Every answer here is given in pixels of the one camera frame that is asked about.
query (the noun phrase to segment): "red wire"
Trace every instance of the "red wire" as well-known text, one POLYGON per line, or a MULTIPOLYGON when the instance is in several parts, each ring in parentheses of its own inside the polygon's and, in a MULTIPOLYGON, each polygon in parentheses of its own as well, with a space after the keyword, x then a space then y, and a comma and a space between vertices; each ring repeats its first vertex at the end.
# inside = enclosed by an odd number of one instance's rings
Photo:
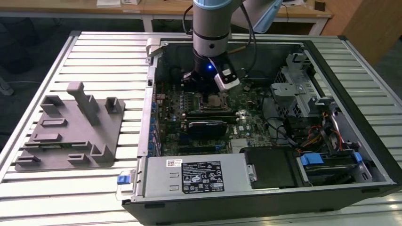
POLYGON ((340 132, 337 130, 332 130, 332 131, 339 134, 339 138, 340 138, 340 150, 344 151, 344 148, 343 148, 343 136, 341 136, 341 134, 340 134, 340 132))
POLYGON ((310 135, 312 135, 312 130, 314 129, 314 128, 320 128, 321 126, 312 126, 312 128, 309 129, 309 137, 308 137, 308 140, 310 140, 310 135))

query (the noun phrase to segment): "slotted aluminum surface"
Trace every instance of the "slotted aluminum surface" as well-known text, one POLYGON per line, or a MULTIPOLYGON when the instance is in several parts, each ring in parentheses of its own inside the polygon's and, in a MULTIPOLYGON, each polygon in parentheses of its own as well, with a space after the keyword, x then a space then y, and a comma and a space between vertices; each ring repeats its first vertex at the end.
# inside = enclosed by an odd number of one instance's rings
MULTIPOLYGON (((11 136, 0 155, 0 221, 11 225, 141 225, 125 211, 115 198, 117 176, 137 166, 138 140, 144 109, 144 95, 149 67, 146 65, 148 38, 188 38, 173 33, 83 32, 70 37, 47 76, 41 91, 73 97, 65 92, 70 81, 83 81, 87 94, 95 98, 118 97, 126 102, 125 122, 119 136, 117 162, 107 169, 61 170, 19 173, 14 161, 22 154, 19 147, 41 118, 34 98, 31 109, 11 136)), ((396 94, 373 71, 348 41, 337 37, 260 35, 260 39, 312 40, 318 47, 348 92, 361 108, 396 160, 402 162, 402 108, 396 94)), ((322 81, 324 91, 331 95, 322 81)), ((345 209, 328 213, 284 215, 214 221, 193 225, 401 225, 402 195, 361 201, 345 209)))

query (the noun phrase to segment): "power supply label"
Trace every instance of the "power supply label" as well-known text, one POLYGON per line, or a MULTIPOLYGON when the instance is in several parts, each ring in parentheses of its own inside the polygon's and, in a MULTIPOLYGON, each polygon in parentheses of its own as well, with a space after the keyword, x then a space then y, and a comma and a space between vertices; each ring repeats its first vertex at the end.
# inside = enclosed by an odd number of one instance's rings
POLYGON ((182 163, 182 176, 185 194, 225 191, 221 161, 182 163))

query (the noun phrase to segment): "motherboard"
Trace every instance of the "motherboard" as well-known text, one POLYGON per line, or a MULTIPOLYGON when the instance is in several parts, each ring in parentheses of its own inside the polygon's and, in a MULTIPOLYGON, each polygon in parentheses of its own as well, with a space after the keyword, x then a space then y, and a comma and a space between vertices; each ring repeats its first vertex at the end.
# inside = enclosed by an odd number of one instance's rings
POLYGON ((240 153, 244 147, 273 145, 261 111, 265 90, 250 86, 204 96, 162 85, 157 102, 164 156, 240 153))

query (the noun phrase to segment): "desk leg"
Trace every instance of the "desk leg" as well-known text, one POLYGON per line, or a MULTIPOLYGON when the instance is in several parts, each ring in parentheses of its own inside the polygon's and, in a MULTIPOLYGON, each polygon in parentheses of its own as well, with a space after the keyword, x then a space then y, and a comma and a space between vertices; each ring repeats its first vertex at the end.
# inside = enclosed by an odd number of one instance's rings
POLYGON ((153 15, 144 15, 144 24, 146 32, 154 32, 153 28, 153 15))
POLYGON ((313 25, 309 35, 321 35, 322 30, 328 24, 329 19, 321 18, 317 23, 313 25))

